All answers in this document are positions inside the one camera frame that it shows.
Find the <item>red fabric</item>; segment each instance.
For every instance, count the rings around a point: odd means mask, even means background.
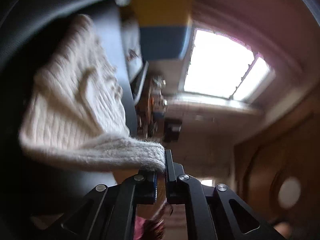
[[[145,221],[146,221],[146,219],[136,216],[136,220],[134,222],[133,240],[139,240],[142,237],[143,224],[144,224]]]

